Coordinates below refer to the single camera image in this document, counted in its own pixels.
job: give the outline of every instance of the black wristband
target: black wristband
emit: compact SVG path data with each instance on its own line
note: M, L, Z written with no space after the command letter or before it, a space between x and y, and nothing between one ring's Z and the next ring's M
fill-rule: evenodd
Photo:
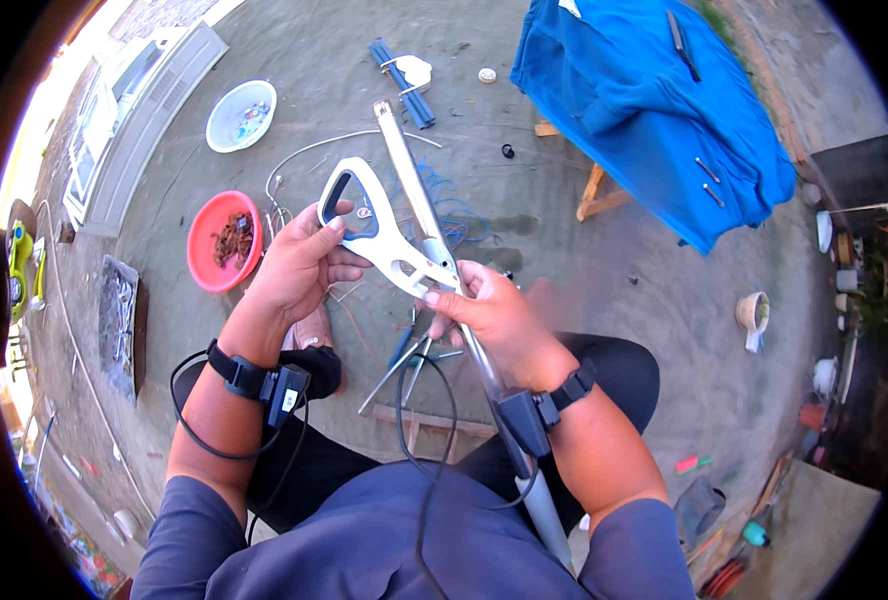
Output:
M557 407L557 412L560 413L571 404L590 394L594 388L594 379L597 374L598 370L594 368L594 363L591 362L590 358L585 358L580 363L580 368L568 375L561 387L550 391L548 395L554 406Z
M217 339L211 340L207 347L207 362L224 378L225 388L246 399L261 400L268 369L247 362L240 356L228 356L218 347Z

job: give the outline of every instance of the hand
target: hand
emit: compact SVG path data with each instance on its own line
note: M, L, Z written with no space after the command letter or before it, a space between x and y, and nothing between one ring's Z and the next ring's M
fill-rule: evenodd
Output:
M443 336L452 320L465 324L518 385L556 389L577 368L577 359L537 318L521 290L498 271L470 260L458 260L457 269L469 296L442 290L424 295L424 304L437 312L430 337ZM455 329L449 340L454 346L463 344Z
M342 199L336 212L353 209L353 202ZM318 308L332 283L356 282L364 275L362 268L373 266L340 246L346 230L341 216L322 227L318 204L311 204L274 236L247 296L259 294L289 325L304 319Z

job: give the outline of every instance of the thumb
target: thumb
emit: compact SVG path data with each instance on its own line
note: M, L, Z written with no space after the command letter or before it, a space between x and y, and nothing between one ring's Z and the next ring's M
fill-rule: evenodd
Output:
M334 217L330 219L325 226L318 229L317 233L306 239L305 247L314 260L320 260L341 244L344 237L344 231L347 225L344 223L343 217Z
M425 305L446 317L465 324L469 313L474 309L474 303L475 300L469 297L443 290L430 290L424 294Z

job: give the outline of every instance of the white panel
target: white panel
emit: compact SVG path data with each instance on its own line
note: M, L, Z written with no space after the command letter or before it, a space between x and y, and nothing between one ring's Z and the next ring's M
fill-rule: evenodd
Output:
M162 56L97 166L82 232L111 237L121 232L134 190L164 131L225 52L227 44L198 21Z

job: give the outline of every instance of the black cable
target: black cable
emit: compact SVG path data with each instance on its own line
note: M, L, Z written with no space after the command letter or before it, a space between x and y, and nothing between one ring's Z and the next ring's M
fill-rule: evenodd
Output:
M283 468L283 473L281 473L281 479L278 480L277 486L271 491L270 496L267 497L263 505L261 505L258 510L254 511L254 518L251 519L251 526L247 529L247 546L251 546L251 538L254 536L254 525L261 517L261 512L267 509L274 501L274 498L277 498L277 495L280 494L281 488L284 486L284 480L288 478L288 474L291 472L291 467L294 465L294 459L297 458L297 453L301 451L301 444L304 443L304 434L308 431L310 401L306 395L302 395L302 398L304 399L304 424L301 425L301 435L297 437L297 443L294 444L294 451L290 453L290 458L287 460L287 465Z
M454 401L454 395L451 392L451 383L448 381L447 376L444 375L444 371L441 370L440 366L438 366L438 364L433 359L428 358L427 356L425 356L424 354L421 354L420 352L414 352L414 354L411 354L411 356L416 356L418 358L424 358L426 360L426 362L430 363L430 366L434 367L434 369L437 371L438 375L440 375L441 379L444 380L444 386L447 388L448 396L450 397L451 407L453 408L453 425L452 425L451 431L454 431L455 429L457 429L457 426L458 426L458 404L457 404L457 402ZM414 467L416 467L422 474L424 474L424 476L427 479L433 481L434 476L432 474L430 474L426 468L424 468L423 464L421 464L420 462L417 461L417 459L414 457L414 454L411 453L411 450L408 450L408 444L404 440L404 425L401 420L401 412L402 412L401 398L402 398L402 395L404 392L404 373L405 373L405 369L402 369L401 376L398 378L398 386L397 386L398 390L397 390L397 396L395 398L395 405L396 405L395 408L397 409L397 439L401 445L401 451L403 452L403 455L407 458L407 460L410 461L410 463L412 465L414 465ZM444 463L444 461L446 460L447 455L450 451L451 451L451 440L448 439L448 446L444 450L444 457L445 458L440 461L441 463ZM534 457L530 457L530 459L531 459L531 461L533 461L533 463L535 465L534 471L536 472L537 461L534 460ZM514 498L510 502L507 502L505 504L498 504L496 506L493 506L493 505L489 506L486 504L475 504L474 506L476 508L480 508L480 509L484 509L484 510L488 510L488 511L502 511L505 509L514 508L515 506L517 506L521 502L524 502L524 499L528 497L528 494L530 494L531 490L534 488L534 482L536 481L536 479L537 479L536 477L531 476L530 479L527 480L527 487L525 487L523 489L523 491L521 492L521 495L517 496L516 498Z
M402 425L402 414L401 414L401 404L402 404L402 396L404 395L404 376L407 373L406 368L401 369L401 376L398 377L397 381L397 395L394 399L394 408L397 411L397 438L401 443L401 450L403 455L407 457L407 460L410 461L414 467L420 470L421 473L425 474L430 478L430 485L427 486L427 491L424 494L424 500L421 502L421 513L417 517L417 545L414 548L414 558L417 559L417 566L420 568L421 572L424 574L425 579L430 584L430 587L434 590L434 593L437 594L438 598L442 598L443 600L449 600L447 593L444 591L444 588L441 587L441 584L438 582L438 579L435 577L434 573L431 572L431 568L428 566L426 561L424 560L424 531L427 526L428 519L428 509L431 507L431 496L435 492L435 486L438 485L438 480L442 473L444 473L444 462L447 460L448 454L451 453L451 444L454 442L454 436L458 432L458 402L454 400L454 392L451 390L451 383L447 380L447 376L444 374L444 371L441 370L441 367L438 366L433 359L428 358L424 354L420 352L414 352L411 356L417 356L418 358L423 358L430 366L434 367L434 370L437 371L437 374L444 381L444 387L447 389L447 396L450 399L450 408L453 411L453 417L450 422L450 433L447 438L447 446L444 448L444 456L438 462L437 473L433 476L429 474L424 466L417 462L417 459L414 458L414 454L411 453L411 450L408 450L408 445L404 441L404 426Z
M174 368L174 370L170 372L170 401L174 403L174 414L177 416L177 421L182 426L184 426L184 430L187 432L187 435L190 436L190 438L192 440L197 442L197 445L199 447L201 447L204 450L207 450L208 452L210 452L210 454L213 454L214 456L219 456L220 458L230 459L232 461L244 461L247 459L256 458L258 456L261 456L262 454L267 452L270 449L270 447L274 446L275 442L277 442L278 436L281 435L280 429L275 431L274 435L270 438L270 441L268 441L265 445L261 446L257 452L250 452L249 454L229 454L227 452L222 452L221 450L211 447L210 445L208 445L208 443L206 441L204 441L201 438L198 438L198 434L195 433L191 429L191 426L188 425L188 422L186 420L184 420L184 414L181 414L181 407L177 405L177 396L174 395L174 378L177 377L178 372L180 372L181 369L183 369L185 367L185 365L187 365L188 363L190 363L194 359L198 358L198 356L203 356L204 354L207 354L207 350L201 350L199 352L195 352L194 354L191 354L190 356L187 356L183 361L181 361L181 364L176 366Z

